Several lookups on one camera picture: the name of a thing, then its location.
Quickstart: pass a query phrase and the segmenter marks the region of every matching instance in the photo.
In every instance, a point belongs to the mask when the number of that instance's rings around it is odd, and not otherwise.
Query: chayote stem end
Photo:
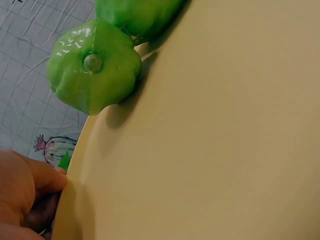
[[[89,73],[97,73],[102,68],[102,59],[97,54],[91,53],[85,57],[83,61],[83,67]]]

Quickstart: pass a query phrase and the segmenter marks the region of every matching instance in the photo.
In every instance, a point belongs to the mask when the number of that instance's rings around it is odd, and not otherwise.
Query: cactus drawing
[[[43,151],[45,161],[53,167],[58,167],[64,156],[68,155],[71,158],[77,144],[77,140],[67,136],[53,136],[45,141],[43,134],[34,142],[35,152]]]

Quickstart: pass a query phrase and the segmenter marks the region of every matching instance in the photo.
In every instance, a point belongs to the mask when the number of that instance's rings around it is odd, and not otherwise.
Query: hand
[[[60,168],[0,150],[0,240],[49,240],[67,181]]]

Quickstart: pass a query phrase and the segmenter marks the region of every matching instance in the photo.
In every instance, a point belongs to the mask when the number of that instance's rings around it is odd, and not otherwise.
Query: grid pattern tablecloth
[[[48,161],[78,139],[87,116],[51,92],[46,63],[62,34],[94,17],[93,0],[0,1],[0,148]]]

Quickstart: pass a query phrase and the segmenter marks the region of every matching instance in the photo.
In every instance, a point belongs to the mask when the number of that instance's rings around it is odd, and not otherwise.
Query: green vegetable
[[[132,36],[135,45],[160,34],[186,0],[96,0],[97,17]]]
[[[57,97],[88,115],[128,96],[141,70],[131,37],[101,19],[63,35],[47,65]]]
[[[69,156],[69,150],[67,150],[65,155],[61,158],[61,161],[60,161],[58,167],[68,171],[70,162],[71,162],[71,158]]]

